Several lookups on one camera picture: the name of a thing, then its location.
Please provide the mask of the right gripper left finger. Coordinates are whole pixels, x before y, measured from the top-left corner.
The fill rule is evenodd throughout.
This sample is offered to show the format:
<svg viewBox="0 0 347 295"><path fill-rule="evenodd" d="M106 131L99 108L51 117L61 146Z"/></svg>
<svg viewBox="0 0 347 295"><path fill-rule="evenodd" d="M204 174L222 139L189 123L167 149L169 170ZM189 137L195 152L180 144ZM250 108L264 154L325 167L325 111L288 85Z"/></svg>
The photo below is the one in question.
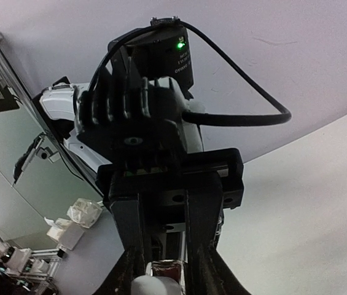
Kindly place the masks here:
<svg viewBox="0 0 347 295"><path fill-rule="evenodd" d="M99 295L130 295L132 281L146 273L143 254L128 247L99 287Z"/></svg>

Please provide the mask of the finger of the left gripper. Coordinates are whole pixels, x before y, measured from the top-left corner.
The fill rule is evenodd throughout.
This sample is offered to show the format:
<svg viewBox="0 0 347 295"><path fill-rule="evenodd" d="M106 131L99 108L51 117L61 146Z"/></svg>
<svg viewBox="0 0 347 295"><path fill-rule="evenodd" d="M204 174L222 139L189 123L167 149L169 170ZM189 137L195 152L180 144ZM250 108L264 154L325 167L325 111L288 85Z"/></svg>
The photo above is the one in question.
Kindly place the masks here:
<svg viewBox="0 0 347 295"><path fill-rule="evenodd" d="M109 209L113 215L117 231L125 250L135 252L134 273L145 274L143 217L139 194L130 192L119 184L111 184L109 189Z"/></svg>
<svg viewBox="0 0 347 295"><path fill-rule="evenodd" d="M223 190L219 175L193 175L187 185L185 219L188 259L198 270L200 250L214 246L222 210Z"/></svg>

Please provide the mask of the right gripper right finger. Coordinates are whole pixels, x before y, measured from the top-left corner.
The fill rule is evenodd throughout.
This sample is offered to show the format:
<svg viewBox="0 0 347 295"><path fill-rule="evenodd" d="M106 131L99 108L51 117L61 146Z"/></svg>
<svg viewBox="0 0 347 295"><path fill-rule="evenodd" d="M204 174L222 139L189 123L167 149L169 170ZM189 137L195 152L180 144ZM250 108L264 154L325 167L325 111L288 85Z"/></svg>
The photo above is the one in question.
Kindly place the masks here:
<svg viewBox="0 0 347 295"><path fill-rule="evenodd" d="M216 249L208 245L188 242L189 294L249 294Z"/></svg>

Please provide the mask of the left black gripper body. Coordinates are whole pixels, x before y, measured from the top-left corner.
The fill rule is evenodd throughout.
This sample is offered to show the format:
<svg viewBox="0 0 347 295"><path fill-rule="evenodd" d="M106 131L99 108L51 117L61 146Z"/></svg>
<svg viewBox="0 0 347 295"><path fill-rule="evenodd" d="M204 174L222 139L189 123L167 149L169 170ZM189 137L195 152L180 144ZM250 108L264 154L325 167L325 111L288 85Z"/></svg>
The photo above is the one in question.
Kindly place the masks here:
<svg viewBox="0 0 347 295"><path fill-rule="evenodd" d="M104 195L103 202L114 215L136 215L142 210L139 196L167 191L187 190L207 182L203 173L216 173L222 186L223 208L241 205L244 194L244 165L237 148L190 154L180 170L127 176L113 165L98 169L96 184Z"/></svg>

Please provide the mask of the white nail polish cap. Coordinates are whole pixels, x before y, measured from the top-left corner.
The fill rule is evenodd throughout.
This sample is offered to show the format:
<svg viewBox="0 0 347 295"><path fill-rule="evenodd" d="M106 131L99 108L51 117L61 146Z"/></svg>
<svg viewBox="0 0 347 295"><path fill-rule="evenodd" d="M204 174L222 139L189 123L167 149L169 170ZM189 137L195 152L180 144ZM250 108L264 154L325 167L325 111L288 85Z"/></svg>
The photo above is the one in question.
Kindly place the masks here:
<svg viewBox="0 0 347 295"><path fill-rule="evenodd" d="M131 282L131 295L180 295L181 286L169 277L143 275Z"/></svg>

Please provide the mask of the red nail polish bottle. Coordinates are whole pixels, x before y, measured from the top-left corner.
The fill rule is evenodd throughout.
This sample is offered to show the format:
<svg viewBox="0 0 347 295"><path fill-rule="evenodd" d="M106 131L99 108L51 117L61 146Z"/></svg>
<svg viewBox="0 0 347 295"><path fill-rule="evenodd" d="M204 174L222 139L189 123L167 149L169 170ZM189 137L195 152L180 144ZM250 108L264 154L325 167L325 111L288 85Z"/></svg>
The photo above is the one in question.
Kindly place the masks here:
<svg viewBox="0 0 347 295"><path fill-rule="evenodd" d="M172 278L179 284L186 281L187 263L183 260L165 259L149 262L146 266L146 275L153 277Z"/></svg>

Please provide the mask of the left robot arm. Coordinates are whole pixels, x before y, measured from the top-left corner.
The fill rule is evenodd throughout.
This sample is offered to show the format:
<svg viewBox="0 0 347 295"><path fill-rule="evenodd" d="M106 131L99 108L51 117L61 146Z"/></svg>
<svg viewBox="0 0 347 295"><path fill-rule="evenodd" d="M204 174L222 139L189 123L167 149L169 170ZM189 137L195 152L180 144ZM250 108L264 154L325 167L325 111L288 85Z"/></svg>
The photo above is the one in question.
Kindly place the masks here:
<svg viewBox="0 0 347 295"><path fill-rule="evenodd" d="M155 18L111 41L91 81L64 77L34 104L64 148L94 171L126 251L143 273L178 259L190 273L229 273L217 250L224 211L241 205L237 148L207 151L206 113L193 87L189 33L178 18Z"/></svg>

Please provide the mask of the white tissue box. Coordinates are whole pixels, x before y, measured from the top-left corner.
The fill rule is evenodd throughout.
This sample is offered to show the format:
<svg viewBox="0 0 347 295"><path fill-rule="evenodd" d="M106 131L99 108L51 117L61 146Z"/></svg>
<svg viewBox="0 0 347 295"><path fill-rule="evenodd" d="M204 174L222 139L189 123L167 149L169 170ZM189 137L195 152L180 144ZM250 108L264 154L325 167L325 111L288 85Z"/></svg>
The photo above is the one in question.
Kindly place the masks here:
<svg viewBox="0 0 347 295"><path fill-rule="evenodd" d="M58 218L54 221L45 217L44 220L50 227L47 236L59 246L70 251L76 247L85 233L80 225L68 219Z"/></svg>

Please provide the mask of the aluminium frame post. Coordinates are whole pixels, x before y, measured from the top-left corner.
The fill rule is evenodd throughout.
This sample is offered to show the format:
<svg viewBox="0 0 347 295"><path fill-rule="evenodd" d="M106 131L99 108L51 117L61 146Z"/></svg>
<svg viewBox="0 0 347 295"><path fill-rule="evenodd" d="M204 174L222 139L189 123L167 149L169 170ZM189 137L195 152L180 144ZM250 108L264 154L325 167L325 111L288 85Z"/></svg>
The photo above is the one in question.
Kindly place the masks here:
<svg viewBox="0 0 347 295"><path fill-rule="evenodd" d="M20 96L20 100L23 103L23 106L29 112L33 120L38 124L41 130L47 135L51 143L57 148L58 152L62 156L65 164L72 168L73 171L77 172L79 176L86 182L98 195L102 195L100 190L95 185L94 177L86 167L86 165L81 161L78 156L68 152L64 146L59 143L57 134L52 132L49 126L46 124L42 116L37 111L33 103L33 96L31 92L26 87L25 83L18 76L18 73L11 65L10 61L2 51L2 43L4 42L4 37L0 33L0 72L4 76L4 79L15 90L15 93Z"/></svg>

